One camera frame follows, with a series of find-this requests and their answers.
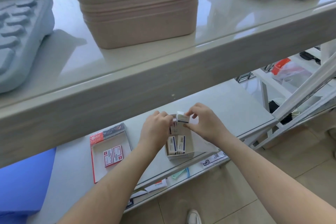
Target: forearm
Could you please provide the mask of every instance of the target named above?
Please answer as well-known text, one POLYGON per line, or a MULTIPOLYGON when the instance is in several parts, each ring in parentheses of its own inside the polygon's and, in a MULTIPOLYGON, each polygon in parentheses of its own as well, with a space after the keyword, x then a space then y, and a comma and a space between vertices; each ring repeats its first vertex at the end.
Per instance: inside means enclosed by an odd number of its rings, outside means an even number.
POLYGON ((117 224, 141 175, 155 157, 137 146, 64 215, 58 224, 117 224))
POLYGON ((231 134, 218 147, 236 164, 278 224, 336 223, 336 209, 231 134))

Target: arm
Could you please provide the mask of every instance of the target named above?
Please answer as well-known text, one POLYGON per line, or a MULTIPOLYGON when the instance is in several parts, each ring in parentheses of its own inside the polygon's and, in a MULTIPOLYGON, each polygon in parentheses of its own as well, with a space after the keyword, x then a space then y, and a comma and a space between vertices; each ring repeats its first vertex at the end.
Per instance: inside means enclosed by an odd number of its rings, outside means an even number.
POLYGON ((75 203, 58 224, 119 223, 141 175, 165 145, 172 119, 166 112, 150 115, 137 147, 75 203))
POLYGON ((276 223, 336 223, 335 208, 233 136, 211 109, 197 103, 186 115, 199 116, 186 126, 229 156, 276 223))

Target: black object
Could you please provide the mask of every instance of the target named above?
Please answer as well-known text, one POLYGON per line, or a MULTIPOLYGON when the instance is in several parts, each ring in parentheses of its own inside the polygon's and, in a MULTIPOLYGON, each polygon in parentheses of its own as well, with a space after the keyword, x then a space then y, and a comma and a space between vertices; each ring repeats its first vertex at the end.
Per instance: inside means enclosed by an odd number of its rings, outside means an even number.
POLYGON ((318 58, 315 58, 313 55, 311 55, 310 53, 308 52, 300 52, 299 53, 300 57, 305 59, 305 60, 315 60, 315 62, 318 64, 318 65, 321 65, 321 60, 318 59, 318 58))
MULTIPOLYGON (((269 112, 270 113, 274 113, 274 111, 276 109, 279 108, 279 105, 277 103, 275 103, 273 100, 271 102, 268 103, 268 106, 269 106, 269 112)), ((287 115, 283 120, 280 121, 280 123, 282 125, 285 125, 287 124, 288 122, 290 122, 292 120, 292 114, 290 113, 289 115, 287 115)))

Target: red and white box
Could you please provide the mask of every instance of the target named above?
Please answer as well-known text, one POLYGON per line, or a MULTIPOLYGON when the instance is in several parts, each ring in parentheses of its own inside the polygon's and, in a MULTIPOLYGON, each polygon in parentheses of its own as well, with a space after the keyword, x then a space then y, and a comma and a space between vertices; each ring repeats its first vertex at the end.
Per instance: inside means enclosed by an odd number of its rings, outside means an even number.
POLYGON ((102 179, 132 151, 124 123, 91 134, 90 146, 94 183, 102 179))
POLYGON ((108 149, 104 151, 105 167, 109 167, 116 164, 124 159, 123 149, 121 145, 108 149))

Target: hand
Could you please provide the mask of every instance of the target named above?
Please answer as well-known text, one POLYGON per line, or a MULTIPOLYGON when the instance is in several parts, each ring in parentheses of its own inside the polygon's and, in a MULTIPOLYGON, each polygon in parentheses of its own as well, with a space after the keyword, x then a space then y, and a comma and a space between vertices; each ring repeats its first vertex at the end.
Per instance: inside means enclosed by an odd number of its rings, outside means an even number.
POLYGON ((173 116, 155 111, 143 124, 138 145, 144 145, 156 155, 167 142, 172 121, 173 116))
POLYGON ((198 116, 198 124, 184 124, 185 127, 199 134, 203 139, 218 147, 218 141, 231 135, 221 120, 206 105, 196 103, 185 113, 195 119, 198 116))

